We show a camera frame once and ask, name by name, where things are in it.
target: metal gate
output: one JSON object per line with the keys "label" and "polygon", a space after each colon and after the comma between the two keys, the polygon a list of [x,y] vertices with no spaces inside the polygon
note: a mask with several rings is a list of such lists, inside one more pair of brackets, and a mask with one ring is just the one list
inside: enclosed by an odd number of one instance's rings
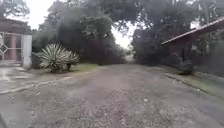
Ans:
{"label": "metal gate", "polygon": [[0,32],[0,62],[22,61],[22,35]]}

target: paved road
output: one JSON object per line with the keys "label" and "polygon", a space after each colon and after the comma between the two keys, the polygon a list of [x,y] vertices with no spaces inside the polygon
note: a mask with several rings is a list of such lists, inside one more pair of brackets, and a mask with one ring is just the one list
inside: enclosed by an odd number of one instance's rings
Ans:
{"label": "paved road", "polygon": [[9,128],[222,128],[224,104],[157,68],[110,66],[0,96]]}

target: bush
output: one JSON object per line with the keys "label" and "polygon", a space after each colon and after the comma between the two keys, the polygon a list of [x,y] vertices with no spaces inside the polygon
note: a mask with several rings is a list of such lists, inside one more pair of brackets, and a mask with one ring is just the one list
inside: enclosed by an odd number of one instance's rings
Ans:
{"label": "bush", "polygon": [[40,67],[50,68],[51,72],[62,71],[67,66],[70,71],[71,65],[76,65],[79,61],[78,55],[66,50],[59,44],[49,44],[42,52],[34,53],[40,58]]}
{"label": "bush", "polygon": [[194,65],[190,60],[184,61],[180,63],[179,70],[180,75],[191,75],[194,72]]}

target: agave plant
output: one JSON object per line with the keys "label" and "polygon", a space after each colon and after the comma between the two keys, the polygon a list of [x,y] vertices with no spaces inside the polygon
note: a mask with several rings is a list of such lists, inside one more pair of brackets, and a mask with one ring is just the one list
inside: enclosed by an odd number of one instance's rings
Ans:
{"label": "agave plant", "polygon": [[35,55],[41,60],[40,66],[49,67],[52,72],[62,70],[64,65],[67,65],[70,70],[71,65],[78,62],[76,54],[67,51],[59,44],[49,44],[42,49],[42,52]]}
{"label": "agave plant", "polygon": [[76,53],[73,53],[71,51],[67,51],[67,57],[66,57],[66,65],[67,70],[70,71],[72,65],[76,65],[79,62],[79,56]]}

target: curb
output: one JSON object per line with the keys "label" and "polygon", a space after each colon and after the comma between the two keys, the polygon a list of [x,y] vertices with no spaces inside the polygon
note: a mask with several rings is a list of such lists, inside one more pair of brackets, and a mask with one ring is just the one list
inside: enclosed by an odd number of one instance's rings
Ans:
{"label": "curb", "polygon": [[219,99],[221,99],[221,100],[224,100],[223,97],[218,96],[218,95],[215,95],[215,94],[212,94],[212,93],[210,93],[210,92],[208,92],[208,91],[206,91],[206,90],[197,88],[197,87],[193,86],[192,84],[190,84],[190,83],[187,82],[187,81],[181,80],[181,79],[176,78],[176,77],[174,77],[174,76],[171,76],[171,75],[169,75],[169,74],[164,74],[163,76],[165,76],[165,77],[167,77],[167,78],[170,78],[170,79],[173,79],[173,80],[176,80],[177,82],[182,83],[182,84],[185,84],[185,85],[187,85],[187,86],[189,86],[189,87],[191,87],[191,88],[194,88],[194,89],[196,89],[196,90],[198,90],[198,91],[200,91],[200,92],[203,92],[203,93],[206,93],[206,94],[208,94],[208,95],[217,97],[217,98],[219,98]]}
{"label": "curb", "polygon": [[[96,69],[96,70],[93,70],[93,71],[83,72],[83,73],[80,73],[80,74],[76,74],[75,76],[85,76],[85,75],[88,75],[90,73],[101,71],[103,69],[105,69],[105,68],[99,68],[99,69]],[[26,85],[26,86],[15,88],[15,89],[9,89],[9,90],[5,90],[5,91],[1,91],[0,96],[10,94],[10,93],[15,93],[15,92],[22,92],[22,91],[28,90],[30,88],[39,87],[39,86],[43,86],[43,85],[48,85],[48,84],[56,83],[56,82],[63,81],[63,80],[69,80],[69,79],[73,79],[73,78],[74,78],[74,76],[73,77],[69,77],[69,76],[68,77],[62,77],[60,79],[46,81],[46,82],[42,82],[42,83],[39,83],[39,84],[31,84],[31,85]]]}

